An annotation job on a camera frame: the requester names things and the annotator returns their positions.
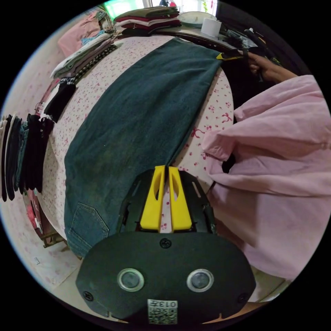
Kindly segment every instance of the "jeans pocket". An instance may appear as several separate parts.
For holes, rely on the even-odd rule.
[[[95,208],[79,202],[68,234],[75,246],[88,252],[95,244],[108,237],[109,228]]]

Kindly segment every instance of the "paper roll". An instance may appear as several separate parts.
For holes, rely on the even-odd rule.
[[[217,37],[220,33],[221,24],[222,23],[220,21],[204,18],[201,27],[201,33],[207,34],[211,37]]]

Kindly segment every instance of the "person's hand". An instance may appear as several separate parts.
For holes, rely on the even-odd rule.
[[[255,75],[260,72],[263,79],[266,81],[281,83],[287,79],[297,77],[293,72],[272,63],[270,60],[262,56],[248,52],[248,57],[248,64],[251,72]]]

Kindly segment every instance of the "qr code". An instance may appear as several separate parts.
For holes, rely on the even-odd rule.
[[[177,324],[177,301],[148,300],[150,324]]]

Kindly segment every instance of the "jeans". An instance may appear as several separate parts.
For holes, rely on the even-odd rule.
[[[23,157],[25,153],[25,147],[27,145],[27,139],[29,134],[28,122],[22,122],[20,128],[20,143],[19,151],[17,156],[17,169],[16,174],[14,175],[14,190],[17,191],[20,184],[20,177],[22,171]]]
[[[115,234],[136,176],[170,165],[184,147],[221,62],[174,38],[128,68],[101,96],[64,159],[64,224],[81,257]]]

